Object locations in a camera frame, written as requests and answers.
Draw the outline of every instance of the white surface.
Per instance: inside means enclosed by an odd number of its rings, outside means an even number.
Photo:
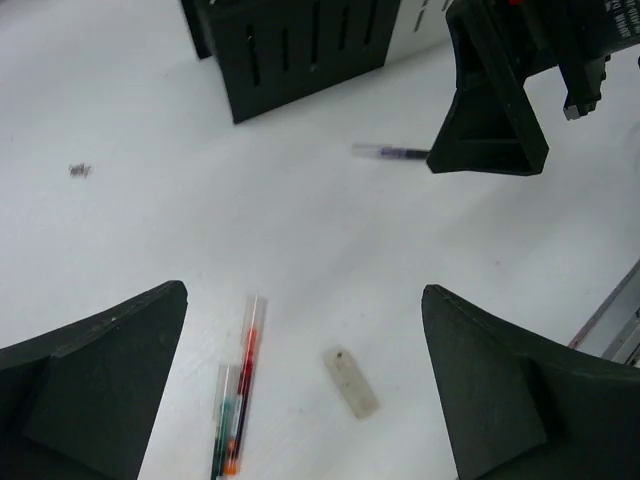
[[[401,0],[386,63],[402,60],[439,43],[450,41],[445,18],[446,8],[450,3],[451,0]],[[424,14],[416,30],[421,11]]]
[[[269,298],[238,480],[452,480],[420,316],[441,283],[566,343],[640,256],[638,52],[564,121],[557,71],[528,89],[552,153],[531,179],[352,158],[429,146],[451,51],[233,127],[177,1],[0,3],[0,346],[167,279],[189,310],[141,479],[208,479],[217,365],[245,295]],[[93,166],[87,179],[70,164]],[[322,354],[355,356],[382,408],[353,419]]]

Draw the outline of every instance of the black crate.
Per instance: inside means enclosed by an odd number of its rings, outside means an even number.
[[[382,67],[400,0],[182,0],[235,123]]]

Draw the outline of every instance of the pen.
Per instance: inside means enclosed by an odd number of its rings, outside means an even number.
[[[262,335],[266,307],[267,301],[261,297],[256,296],[247,302],[244,320],[245,326],[242,335],[245,339],[244,356],[242,358],[242,369],[238,381],[234,419],[231,426],[227,459],[224,467],[225,475],[235,475],[238,471],[238,457],[240,456],[242,436],[246,423],[251,380],[253,378],[258,346]]]
[[[220,365],[218,370],[218,386],[213,410],[216,439],[213,447],[213,462],[211,463],[211,480],[216,480],[224,475],[224,461],[238,389],[239,372],[238,365]]]
[[[426,160],[429,150],[394,147],[392,145],[374,145],[357,143],[352,147],[355,155],[367,158],[381,158],[383,160]]]

